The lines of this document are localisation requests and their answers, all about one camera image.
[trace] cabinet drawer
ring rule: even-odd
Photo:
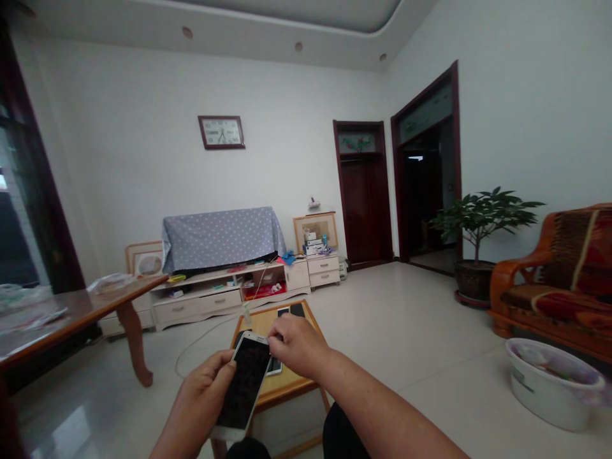
[[[204,312],[225,309],[242,303],[242,297],[238,290],[233,290],[218,295],[202,296],[190,300],[177,301],[174,303],[155,306],[155,317],[157,322],[170,322],[185,317],[195,316]]]
[[[334,282],[340,282],[340,272],[338,270],[327,271],[322,273],[316,273],[310,275],[310,286],[316,287],[325,284],[333,284]]]
[[[338,263],[338,257],[322,258],[319,260],[308,261],[308,272],[315,274],[323,271],[338,270],[340,264]]]
[[[142,328],[148,328],[153,326],[153,317],[151,317],[150,311],[141,311],[138,313],[138,318],[140,319],[140,326]],[[125,333],[126,331],[123,329],[123,325],[119,322],[119,318],[111,317],[109,319],[102,319],[100,322],[100,328],[102,328],[102,334],[104,336],[118,335],[120,333]]]

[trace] black pants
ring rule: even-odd
[[[326,459],[347,457],[367,459],[370,457],[349,418],[336,403],[332,405],[323,426],[323,454]],[[232,445],[226,458],[270,459],[270,454],[263,443],[252,438],[245,438]]]

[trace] wall clock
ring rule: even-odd
[[[204,148],[207,150],[234,150],[244,148],[240,117],[199,116]]]

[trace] clock face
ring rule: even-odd
[[[238,121],[233,119],[202,120],[206,143],[209,145],[240,145]]]

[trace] picture frame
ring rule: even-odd
[[[338,232],[336,230],[335,212],[324,212],[322,214],[311,214],[293,219],[295,229],[295,242],[298,245],[298,252],[304,253],[304,233],[317,233],[317,239],[321,239],[323,234],[327,235],[327,245],[338,247]]]
[[[199,116],[205,150],[245,149],[239,116]]]
[[[142,242],[127,246],[126,266],[127,272],[139,279],[163,274],[164,251],[162,241]]]

